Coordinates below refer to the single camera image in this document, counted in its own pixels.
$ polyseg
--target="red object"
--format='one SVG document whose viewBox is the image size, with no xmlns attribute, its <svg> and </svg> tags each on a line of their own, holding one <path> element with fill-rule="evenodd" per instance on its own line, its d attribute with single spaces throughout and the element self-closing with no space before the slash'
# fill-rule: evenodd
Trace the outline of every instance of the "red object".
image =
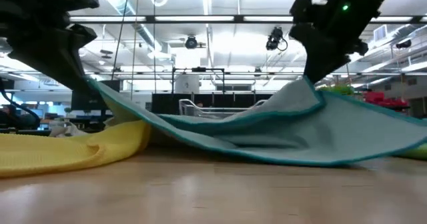
<svg viewBox="0 0 427 224">
<path fill-rule="evenodd" d="M 365 93 L 365 102 L 371 103 L 374 105 L 379 105 L 381 107 L 393 109 L 396 111 L 401 111 L 403 109 L 409 108 L 408 102 L 401 99 L 388 99 L 384 98 L 384 93 L 382 92 L 367 92 Z"/>
</svg>

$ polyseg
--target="green object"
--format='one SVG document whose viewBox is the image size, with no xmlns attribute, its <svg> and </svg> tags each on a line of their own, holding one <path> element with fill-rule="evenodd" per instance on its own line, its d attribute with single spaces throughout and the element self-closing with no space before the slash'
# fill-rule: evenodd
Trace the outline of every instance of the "green object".
<svg viewBox="0 0 427 224">
<path fill-rule="evenodd" d="M 341 95 L 353 95 L 354 90 L 349 86 L 333 86 L 333 87 L 321 87 L 318 89 L 319 91 L 331 91 L 334 93 L 338 93 Z"/>
<path fill-rule="evenodd" d="M 424 144 L 418 148 L 411 149 L 409 151 L 404 152 L 403 154 L 398 155 L 399 157 L 417 159 L 417 160 L 425 160 L 427 161 L 427 144 Z"/>
</svg>

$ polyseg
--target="security camera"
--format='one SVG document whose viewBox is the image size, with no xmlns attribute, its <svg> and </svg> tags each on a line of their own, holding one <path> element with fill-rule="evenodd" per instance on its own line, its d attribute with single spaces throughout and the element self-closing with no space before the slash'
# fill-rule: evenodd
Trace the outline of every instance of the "security camera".
<svg viewBox="0 0 427 224">
<path fill-rule="evenodd" d="M 279 44 L 284 42 L 286 44 L 285 49 L 279 49 Z M 281 27 L 274 27 L 272 34 L 268 36 L 266 49 L 268 51 L 273 51 L 279 49 L 279 51 L 285 51 L 288 48 L 288 42 L 283 38 L 283 31 Z"/>
<path fill-rule="evenodd" d="M 197 47 L 197 40 L 195 36 L 189 36 L 187 41 L 185 41 L 185 48 L 187 49 L 195 49 Z"/>
<path fill-rule="evenodd" d="M 401 43 L 397 43 L 396 44 L 396 47 L 398 48 L 398 49 L 402 49 L 402 48 L 408 48 L 408 47 L 410 47 L 412 45 L 412 42 L 411 42 L 411 39 L 409 39 L 409 40 L 407 40 L 407 41 L 404 41 L 404 42 L 401 42 Z"/>
</svg>

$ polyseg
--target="computer monitor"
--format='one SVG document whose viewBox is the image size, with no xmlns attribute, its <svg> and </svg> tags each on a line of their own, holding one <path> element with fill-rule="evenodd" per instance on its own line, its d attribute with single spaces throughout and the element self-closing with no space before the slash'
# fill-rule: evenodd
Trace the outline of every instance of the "computer monitor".
<svg viewBox="0 0 427 224">
<path fill-rule="evenodd" d="M 103 84 L 111 87 L 114 91 L 120 92 L 120 80 L 101 81 Z M 82 111 L 107 110 L 101 95 L 97 91 L 92 91 L 90 94 L 73 91 L 71 96 L 71 109 Z"/>
</svg>

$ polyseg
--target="microfiber cloth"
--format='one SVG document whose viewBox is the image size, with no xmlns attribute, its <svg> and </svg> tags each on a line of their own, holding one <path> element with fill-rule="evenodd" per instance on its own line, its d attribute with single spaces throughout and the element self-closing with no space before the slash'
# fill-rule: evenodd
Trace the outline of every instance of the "microfiber cloth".
<svg viewBox="0 0 427 224">
<path fill-rule="evenodd" d="M 71 171 L 130 157 L 149 140 L 143 121 L 121 123 L 78 137 L 0 134 L 0 177 Z"/>
<path fill-rule="evenodd" d="M 411 149 L 409 151 L 405 151 L 402 154 L 398 155 L 399 157 L 411 158 L 416 160 L 424 160 L 427 161 L 427 144 L 423 144 L 418 148 Z"/>
<path fill-rule="evenodd" d="M 141 119 L 188 145 L 266 163 L 334 166 L 397 154 L 426 141 L 425 121 L 352 97 L 315 91 L 303 78 L 263 105 L 225 119 L 156 115 L 90 81 L 118 122 Z"/>
</svg>

